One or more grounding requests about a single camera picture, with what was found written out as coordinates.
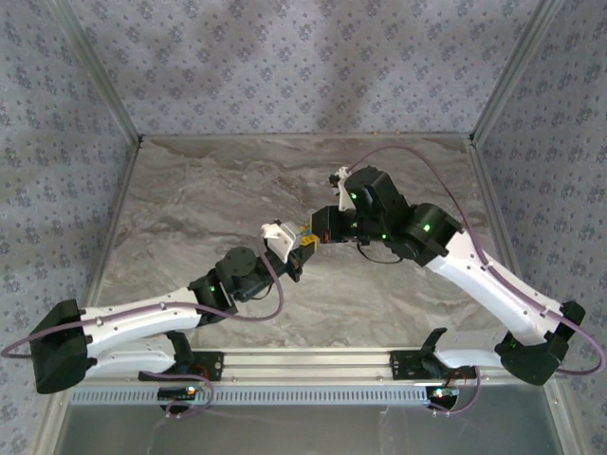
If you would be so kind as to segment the grey metal panel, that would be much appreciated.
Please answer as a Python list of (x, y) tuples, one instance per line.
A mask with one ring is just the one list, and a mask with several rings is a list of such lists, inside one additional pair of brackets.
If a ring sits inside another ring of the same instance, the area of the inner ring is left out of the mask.
[(564, 455), (544, 393), (484, 386), (455, 415), (397, 405), (72, 405), (51, 455)]

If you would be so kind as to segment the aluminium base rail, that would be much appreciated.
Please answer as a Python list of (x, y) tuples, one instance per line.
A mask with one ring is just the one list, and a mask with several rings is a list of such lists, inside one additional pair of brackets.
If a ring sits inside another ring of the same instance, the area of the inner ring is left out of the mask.
[(389, 348), (224, 348), (226, 385), (368, 385), (393, 380)]

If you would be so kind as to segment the aluminium table side rail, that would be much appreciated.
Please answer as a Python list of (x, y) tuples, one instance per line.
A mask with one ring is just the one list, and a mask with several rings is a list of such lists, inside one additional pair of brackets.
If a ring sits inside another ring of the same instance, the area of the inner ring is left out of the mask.
[[(120, 215), (142, 142), (143, 136), (139, 136), (128, 155), (127, 164), (119, 184), (118, 196), (113, 207), (113, 214), (110, 218), (107, 234), (103, 240), (101, 258), (84, 297), (86, 306), (96, 306), (99, 302), (105, 269), (110, 261), (116, 242)], [(69, 406), (70, 396), (71, 390), (46, 395), (46, 404), (40, 415), (34, 440), (28, 445), (26, 455), (53, 455)]]
[[(496, 248), (496, 257), (508, 270), (519, 276), (522, 274), (510, 236), (507, 232), (504, 216), (501, 212), (497, 194), (493, 188), (487, 165), (473, 141), (465, 140), (470, 166), (478, 182), (479, 192), (487, 214), (487, 222)], [(586, 449), (585, 432), (579, 426), (579, 416), (575, 413), (573, 396), (566, 388), (566, 377), (551, 378), (544, 386), (550, 415), (555, 424), (563, 455), (584, 455)]]

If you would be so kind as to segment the aluminium frame post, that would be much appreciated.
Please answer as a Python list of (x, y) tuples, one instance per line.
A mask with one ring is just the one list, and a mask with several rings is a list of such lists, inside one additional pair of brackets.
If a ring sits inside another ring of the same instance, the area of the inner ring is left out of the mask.
[(539, 0), (470, 132), (469, 138), (474, 147), (479, 147), (487, 139), (491, 128), (501, 115), (509, 97), (564, 3), (565, 0)]
[(45, 2), (120, 131), (130, 143), (138, 146), (141, 134), (69, 1), (45, 0)]

